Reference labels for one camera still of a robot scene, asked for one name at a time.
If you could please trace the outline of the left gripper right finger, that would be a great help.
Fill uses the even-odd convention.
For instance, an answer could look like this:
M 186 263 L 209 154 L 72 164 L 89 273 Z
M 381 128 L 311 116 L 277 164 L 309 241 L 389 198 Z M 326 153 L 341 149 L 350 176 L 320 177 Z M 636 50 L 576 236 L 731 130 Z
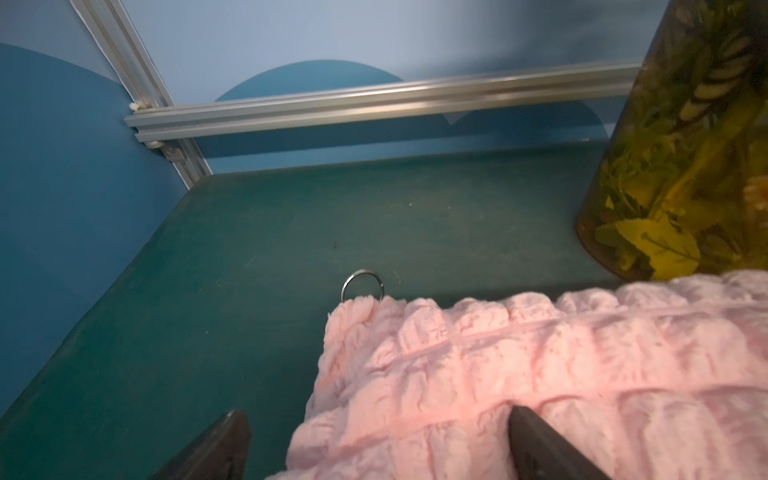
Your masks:
M 508 438 L 518 479 L 610 480 L 529 407 L 512 408 Z

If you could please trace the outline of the pink puffy bag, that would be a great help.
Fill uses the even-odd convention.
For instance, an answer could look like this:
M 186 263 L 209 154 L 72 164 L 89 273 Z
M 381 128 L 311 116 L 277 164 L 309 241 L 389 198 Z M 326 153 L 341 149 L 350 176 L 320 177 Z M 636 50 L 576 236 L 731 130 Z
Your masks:
M 286 479 L 512 479 L 534 410 L 614 479 L 767 475 L 767 275 L 329 316 Z

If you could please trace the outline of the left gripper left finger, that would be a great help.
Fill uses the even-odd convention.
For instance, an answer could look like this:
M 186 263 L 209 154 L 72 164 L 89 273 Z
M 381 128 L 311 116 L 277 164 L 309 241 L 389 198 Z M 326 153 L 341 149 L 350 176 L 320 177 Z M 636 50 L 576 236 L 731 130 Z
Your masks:
M 247 413 L 231 410 L 180 450 L 151 479 L 243 479 L 251 439 Z

